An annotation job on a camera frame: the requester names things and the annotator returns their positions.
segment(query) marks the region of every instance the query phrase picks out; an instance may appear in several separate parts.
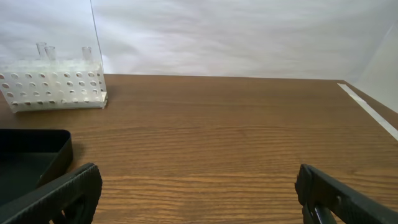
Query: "white backdrop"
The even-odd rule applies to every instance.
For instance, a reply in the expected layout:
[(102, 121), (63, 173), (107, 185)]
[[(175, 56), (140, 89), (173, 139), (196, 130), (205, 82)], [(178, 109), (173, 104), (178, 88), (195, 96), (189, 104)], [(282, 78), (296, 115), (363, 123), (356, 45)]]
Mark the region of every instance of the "white backdrop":
[[(396, 0), (93, 0), (93, 9), (105, 73), (354, 84), (398, 19)], [(0, 1), (0, 60), (37, 58), (36, 42), (60, 57), (81, 57), (83, 46), (99, 57), (90, 1)]]

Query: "white line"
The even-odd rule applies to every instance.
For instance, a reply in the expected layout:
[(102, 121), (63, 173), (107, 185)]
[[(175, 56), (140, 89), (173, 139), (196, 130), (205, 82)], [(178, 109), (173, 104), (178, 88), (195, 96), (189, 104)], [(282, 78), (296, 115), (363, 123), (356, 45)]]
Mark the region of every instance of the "white line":
[(382, 116), (379, 115), (373, 108), (371, 108), (361, 97), (359, 97), (352, 89), (345, 84), (337, 83), (345, 92), (349, 94), (362, 108), (368, 112), (388, 133), (392, 135), (398, 141), (398, 131), (386, 121)]

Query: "test tube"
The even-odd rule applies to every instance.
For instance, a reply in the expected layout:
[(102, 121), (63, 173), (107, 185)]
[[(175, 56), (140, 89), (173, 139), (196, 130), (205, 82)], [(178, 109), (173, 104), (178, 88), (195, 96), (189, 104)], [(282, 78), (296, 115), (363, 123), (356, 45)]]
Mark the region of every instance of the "test tube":
[(47, 57), (49, 58), (50, 61), (56, 61), (57, 60), (57, 54), (55, 53), (55, 47), (45, 47), (45, 53), (47, 54)]
[(91, 47), (82, 47), (81, 51), (83, 52), (83, 60), (86, 62), (91, 62), (93, 60), (91, 55)]
[(47, 43), (39, 42), (39, 43), (36, 43), (36, 46), (37, 46), (37, 51), (39, 52), (40, 59), (45, 60), (44, 48), (45, 48), (45, 46), (47, 46)]

